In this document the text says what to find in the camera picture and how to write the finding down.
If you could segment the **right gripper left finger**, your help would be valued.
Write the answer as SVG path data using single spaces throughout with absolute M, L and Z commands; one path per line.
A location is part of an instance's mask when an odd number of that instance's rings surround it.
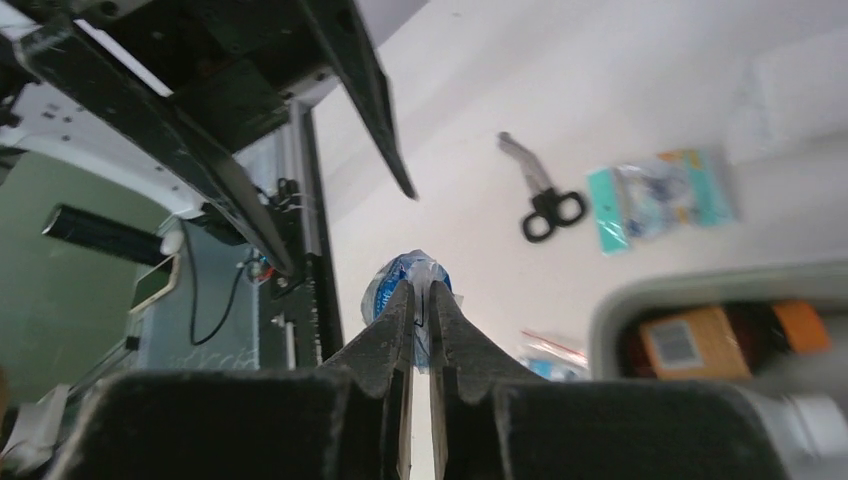
M 52 479 L 405 479 L 415 292 L 321 366 L 101 381 Z

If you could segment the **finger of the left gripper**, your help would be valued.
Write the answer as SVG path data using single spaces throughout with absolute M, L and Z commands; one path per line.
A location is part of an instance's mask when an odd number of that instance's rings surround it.
M 418 193 L 400 152 L 389 82 L 357 4 L 301 0 L 298 9 L 398 187 L 416 200 Z

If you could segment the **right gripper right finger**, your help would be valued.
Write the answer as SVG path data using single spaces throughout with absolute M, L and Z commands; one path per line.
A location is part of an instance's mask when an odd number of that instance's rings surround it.
M 785 479 L 752 402 L 716 383 L 552 382 L 428 293 L 439 479 Z

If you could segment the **brown bottle orange cap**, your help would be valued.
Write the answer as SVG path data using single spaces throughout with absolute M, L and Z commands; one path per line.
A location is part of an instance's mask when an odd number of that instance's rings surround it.
M 735 302 L 649 318 L 624 330 L 617 345 L 627 377 L 744 380 L 783 356 L 832 346 L 826 324 L 802 300 Z

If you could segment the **grey plastic medicine box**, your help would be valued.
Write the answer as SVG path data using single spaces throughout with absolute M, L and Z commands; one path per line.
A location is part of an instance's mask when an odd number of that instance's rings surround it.
M 688 274 L 605 300 L 589 340 L 596 379 L 737 381 L 847 407 L 847 263 Z

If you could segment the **white bottle green label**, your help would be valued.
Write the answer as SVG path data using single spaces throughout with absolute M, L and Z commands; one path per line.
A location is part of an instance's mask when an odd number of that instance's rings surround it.
M 757 412 L 789 478 L 847 478 L 847 415 L 832 397 L 741 393 Z

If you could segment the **white gauze packet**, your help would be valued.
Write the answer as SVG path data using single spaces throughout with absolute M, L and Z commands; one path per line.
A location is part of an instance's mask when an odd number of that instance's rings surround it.
M 732 164 L 764 160 L 847 134 L 847 29 L 751 59 L 727 122 Z

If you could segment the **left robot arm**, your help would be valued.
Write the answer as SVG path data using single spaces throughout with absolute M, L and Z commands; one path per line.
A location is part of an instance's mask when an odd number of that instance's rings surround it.
M 292 247 L 239 152 L 337 79 L 400 189 L 390 87 L 353 1 L 5 1 L 1 144 L 65 161 L 258 248 Z

